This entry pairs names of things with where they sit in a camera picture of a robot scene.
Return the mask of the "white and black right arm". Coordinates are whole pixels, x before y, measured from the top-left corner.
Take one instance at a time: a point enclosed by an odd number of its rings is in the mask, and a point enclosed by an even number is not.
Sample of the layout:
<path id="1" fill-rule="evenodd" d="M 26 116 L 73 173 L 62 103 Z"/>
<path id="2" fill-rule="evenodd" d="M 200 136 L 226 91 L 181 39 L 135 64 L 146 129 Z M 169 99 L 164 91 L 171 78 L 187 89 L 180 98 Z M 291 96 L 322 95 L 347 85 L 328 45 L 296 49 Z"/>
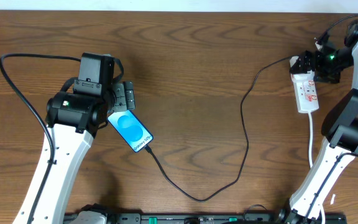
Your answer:
<path id="1" fill-rule="evenodd" d="M 321 210 L 337 179 L 358 157 L 358 14 L 351 15 L 344 47 L 336 49 L 325 30 L 316 39 L 315 52 L 305 51 L 290 60 L 290 74 L 300 94 L 313 101 L 316 95 L 306 88 L 312 82 L 337 84 L 341 72 L 353 69 L 348 94 L 325 117 L 320 152 L 305 180 L 277 215 L 277 223 L 322 223 Z"/>

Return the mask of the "blue Samsung Galaxy smartphone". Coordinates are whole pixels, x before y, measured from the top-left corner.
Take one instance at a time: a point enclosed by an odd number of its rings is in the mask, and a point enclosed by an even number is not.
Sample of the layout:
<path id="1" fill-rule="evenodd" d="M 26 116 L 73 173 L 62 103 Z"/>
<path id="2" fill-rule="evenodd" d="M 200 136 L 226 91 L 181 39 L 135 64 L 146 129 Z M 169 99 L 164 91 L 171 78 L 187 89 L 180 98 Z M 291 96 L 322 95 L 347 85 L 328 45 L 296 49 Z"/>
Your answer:
<path id="1" fill-rule="evenodd" d="M 152 133 L 130 110 L 111 114 L 108 122 L 134 152 L 139 152 L 154 140 Z"/>

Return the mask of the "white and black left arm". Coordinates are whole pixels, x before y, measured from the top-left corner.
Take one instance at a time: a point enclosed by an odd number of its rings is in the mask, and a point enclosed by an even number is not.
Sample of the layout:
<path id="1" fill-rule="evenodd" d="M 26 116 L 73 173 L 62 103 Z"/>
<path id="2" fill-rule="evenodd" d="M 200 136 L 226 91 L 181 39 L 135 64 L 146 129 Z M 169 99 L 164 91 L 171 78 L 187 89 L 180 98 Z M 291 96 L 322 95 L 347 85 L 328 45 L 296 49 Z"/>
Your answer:
<path id="1" fill-rule="evenodd" d="M 42 152 L 14 223 L 62 223 L 78 169 L 108 114 L 135 108 L 118 58 L 84 53 L 79 63 L 79 75 L 47 102 Z"/>

